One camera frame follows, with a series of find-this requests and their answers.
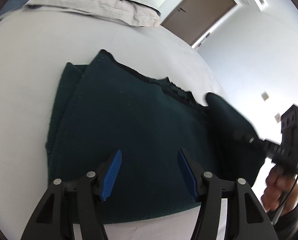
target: human hand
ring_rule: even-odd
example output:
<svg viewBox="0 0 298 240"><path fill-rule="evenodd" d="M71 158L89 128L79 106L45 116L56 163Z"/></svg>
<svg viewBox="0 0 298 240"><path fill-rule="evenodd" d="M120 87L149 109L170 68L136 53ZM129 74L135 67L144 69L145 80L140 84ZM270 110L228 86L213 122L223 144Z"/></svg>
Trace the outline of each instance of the human hand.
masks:
<svg viewBox="0 0 298 240"><path fill-rule="evenodd" d="M266 179L267 187L261 197L264 209L274 211L279 206L279 197L282 192L289 192L295 180L290 176L278 176L276 167L273 167ZM295 185L289 198L285 202L285 206L280 216L283 216L292 211L298 202L298 184Z"/></svg>

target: blue rubber tip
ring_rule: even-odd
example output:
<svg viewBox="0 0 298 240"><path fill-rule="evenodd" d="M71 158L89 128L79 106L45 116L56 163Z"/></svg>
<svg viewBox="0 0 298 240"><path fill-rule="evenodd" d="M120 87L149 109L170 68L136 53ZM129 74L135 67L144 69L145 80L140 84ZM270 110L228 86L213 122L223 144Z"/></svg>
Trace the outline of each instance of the blue rubber tip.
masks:
<svg viewBox="0 0 298 240"><path fill-rule="evenodd" d="M116 156L113 158L113 161L108 168L107 174L104 177L102 182L102 192L100 198L102 201L106 201L107 197L111 195L113 185L116 181L120 166L122 162L122 153L120 150L117 150Z"/></svg>
<svg viewBox="0 0 298 240"><path fill-rule="evenodd" d="M198 201L199 194L197 191L197 182L193 175L193 172L182 152L182 150L178 151L178 166L180 168L182 177L184 179L184 182L187 186L187 190L189 192L189 195L195 200Z"/></svg>

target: dark green garment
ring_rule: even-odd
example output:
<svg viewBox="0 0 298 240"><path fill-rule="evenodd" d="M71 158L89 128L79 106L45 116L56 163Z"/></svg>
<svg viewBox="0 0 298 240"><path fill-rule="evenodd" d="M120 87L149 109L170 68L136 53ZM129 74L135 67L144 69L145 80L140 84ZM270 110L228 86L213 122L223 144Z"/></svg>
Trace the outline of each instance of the dark green garment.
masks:
<svg viewBox="0 0 298 240"><path fill-rule="evenodd" d="M223 126L236 125L256 136L254 129L219 96L208 94L207 101L212 106L203 107L168 78L147 78L105 50L90 65L68 63L46 144L49 182L77 179L119 148L122 165L112 194L98 205L104 223L150 219L198 206L178 168L180 148L206 171L224 179L244 177L252 185L264 157L222 138L222 132Z"/></svg>

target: black sleeve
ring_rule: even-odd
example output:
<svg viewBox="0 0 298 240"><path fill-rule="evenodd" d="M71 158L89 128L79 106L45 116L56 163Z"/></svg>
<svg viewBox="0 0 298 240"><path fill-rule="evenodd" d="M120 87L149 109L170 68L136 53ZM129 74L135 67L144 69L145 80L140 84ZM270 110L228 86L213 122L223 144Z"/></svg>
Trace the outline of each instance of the black sleeve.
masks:
<svg viewBox="0 0 298 240"><path fill-rule="evenodd" d="M292 211L280 217L278 222L274 225L279 240L290 239L296 231L297 222L298 204Z"/></svg>

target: brown door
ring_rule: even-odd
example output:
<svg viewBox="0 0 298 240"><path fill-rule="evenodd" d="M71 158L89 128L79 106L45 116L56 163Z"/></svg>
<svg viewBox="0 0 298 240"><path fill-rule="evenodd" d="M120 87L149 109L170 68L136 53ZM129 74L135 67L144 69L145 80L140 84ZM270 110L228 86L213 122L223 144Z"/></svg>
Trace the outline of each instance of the brown door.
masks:
<svg viewBox="0 0 298 240"><path fill-rule="evenodd" d="M193 45L235 5L234 0L184 0L161 25Z"/></svg>

